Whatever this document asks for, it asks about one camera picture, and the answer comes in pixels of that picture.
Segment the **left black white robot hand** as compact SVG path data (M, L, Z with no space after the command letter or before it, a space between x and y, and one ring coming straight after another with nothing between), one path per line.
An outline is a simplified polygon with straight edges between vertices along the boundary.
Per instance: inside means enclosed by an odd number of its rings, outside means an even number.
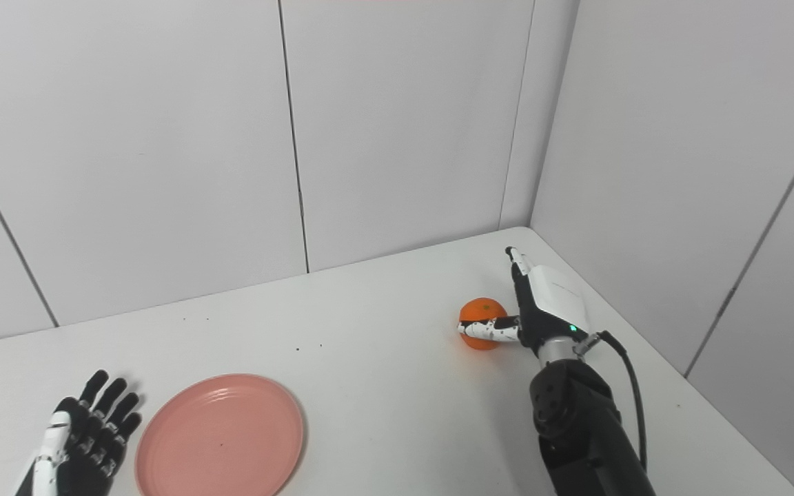
M79 397L63 398L44 430L17 495L108 495L141 425L138 393L98 370Z

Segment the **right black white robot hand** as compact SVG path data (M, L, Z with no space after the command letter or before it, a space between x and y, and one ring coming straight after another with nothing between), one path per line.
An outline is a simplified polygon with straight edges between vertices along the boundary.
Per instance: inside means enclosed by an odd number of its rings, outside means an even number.
M580 290L551 267L535 265L507 246L518 315L507 315L492 299L476 298L460 310L457 331L465 341L517 342L538 353L567 348L569 357L589 339L587 311Z

